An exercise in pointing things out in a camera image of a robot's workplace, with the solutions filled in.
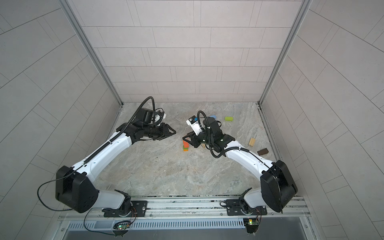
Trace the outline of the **red wood block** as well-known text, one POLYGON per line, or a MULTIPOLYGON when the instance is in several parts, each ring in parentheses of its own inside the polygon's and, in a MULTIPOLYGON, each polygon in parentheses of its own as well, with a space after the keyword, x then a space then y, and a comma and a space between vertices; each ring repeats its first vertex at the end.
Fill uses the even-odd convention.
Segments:
POLYGON ((183 148, 184 149, 188 149, 189 148, 189 143, 187 143, 186 141, 183 141, 183 148))

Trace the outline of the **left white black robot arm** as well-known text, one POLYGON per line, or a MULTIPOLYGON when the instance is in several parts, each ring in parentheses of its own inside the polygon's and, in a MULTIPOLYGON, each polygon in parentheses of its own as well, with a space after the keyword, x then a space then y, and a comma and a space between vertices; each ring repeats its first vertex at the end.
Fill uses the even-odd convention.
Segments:
POLYGON ((78 213, 101 208, 105 217, 126 217, 133 213, 131 196, 123 191, 102 191, 93 182, 120 153, 136 142, 161 141, 176 134, 163 122, 165 112, 159 108, 146 109, 154 101, 147 97, 133 116, 120 125, 112 136, 89 156, 71 167, 63 166, 56 174, 57 201, 78 213))

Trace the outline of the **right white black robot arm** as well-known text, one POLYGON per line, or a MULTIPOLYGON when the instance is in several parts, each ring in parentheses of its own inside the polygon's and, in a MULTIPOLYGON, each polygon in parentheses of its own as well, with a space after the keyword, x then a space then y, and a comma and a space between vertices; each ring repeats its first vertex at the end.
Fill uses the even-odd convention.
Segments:
POLYGON ((204 144, 214 158, 234 160, 260 181, 258 189, 249 188, 239 197, 239 207, 246 215, 263 206, 281 213, 298 192, 289 168, 283 161, 273 162, 246 149, 234 137, 224 134, 215 118, 198 111, 186 123, 192 132, 183 137, 184 141, 194 148, 204 144))

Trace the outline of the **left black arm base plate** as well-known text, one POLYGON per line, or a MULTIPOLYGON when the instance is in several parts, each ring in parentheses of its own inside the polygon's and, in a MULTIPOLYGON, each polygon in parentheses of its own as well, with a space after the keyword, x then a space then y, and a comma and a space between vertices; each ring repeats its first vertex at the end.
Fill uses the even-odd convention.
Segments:
POLYGON ((147 201, 125 201, 118 209, 102 209, 105 218, 144 217, 147 201))

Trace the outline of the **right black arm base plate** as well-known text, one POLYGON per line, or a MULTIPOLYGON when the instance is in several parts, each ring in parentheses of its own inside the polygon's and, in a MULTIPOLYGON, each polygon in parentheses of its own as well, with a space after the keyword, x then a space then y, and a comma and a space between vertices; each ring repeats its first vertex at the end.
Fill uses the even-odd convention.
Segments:
POLYGON ((248 208, 240 200, 225 200, 220 206, 227 210, 228 216, 266 216, 267 209, 264 206, 248 208))

